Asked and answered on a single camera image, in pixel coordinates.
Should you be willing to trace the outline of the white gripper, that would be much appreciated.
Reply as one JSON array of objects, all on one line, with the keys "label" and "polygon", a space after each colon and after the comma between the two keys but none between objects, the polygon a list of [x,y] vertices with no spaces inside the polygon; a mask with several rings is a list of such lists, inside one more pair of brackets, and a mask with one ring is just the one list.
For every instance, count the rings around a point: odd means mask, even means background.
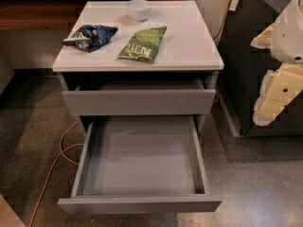
[{"label": "white gripper", "polygon": [[299,64],[303,63],[303,0],[291,0],[274,25],[266,27],[251,45],[259,49],[271,46],[272,57],[284,62],[276,71],[268,70],[261,83],[253,121],[264,127],[303,91],[303,65]]}]

